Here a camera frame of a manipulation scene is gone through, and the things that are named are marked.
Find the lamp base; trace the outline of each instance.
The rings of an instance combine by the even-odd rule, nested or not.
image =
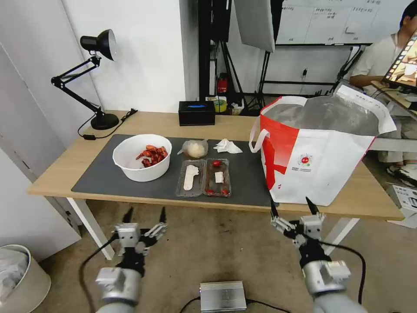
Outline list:
[[[119,118],[110,113],[104,113],[104,115],[97,115],[91,120],[91,127],[96,130],[106,130],[113,128],[119,124]]]

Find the crayfish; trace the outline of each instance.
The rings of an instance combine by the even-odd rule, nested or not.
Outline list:
[[[146,149],[143,150],[143,152],[139,154],[136,157],[136,159],[138,160],[141,157],[145,157],[142,159],[142,164],[144,167],[150,167],[152,165],[158,164],[167,156],[168,156],[168,152],[166,152],[166,149],[164,146],[157,148],[152,145],[146,145]]]

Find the hand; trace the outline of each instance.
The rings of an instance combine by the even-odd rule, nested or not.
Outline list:
[[[389,83],[386,83],[386,82],[383,82],[382,81],[383,78],[384,78],[384,76],[378,76],[378,81],[381,83],[382,86],[389,87],[390,84]]]

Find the trash can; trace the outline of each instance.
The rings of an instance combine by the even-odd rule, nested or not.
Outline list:
[[[51,278],[33,259],[29,249],[21,245],[7,245],[0,248],[23,252],[28,256],[28,266],[20,282],[4,303],[0,313],[29,313],[45,299],[51,288]]]

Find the fire extinguisher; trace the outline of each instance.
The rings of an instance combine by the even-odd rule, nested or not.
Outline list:
[[[217,79],[217,94],[227,92],[227,75],[226,73],[220,73]]]

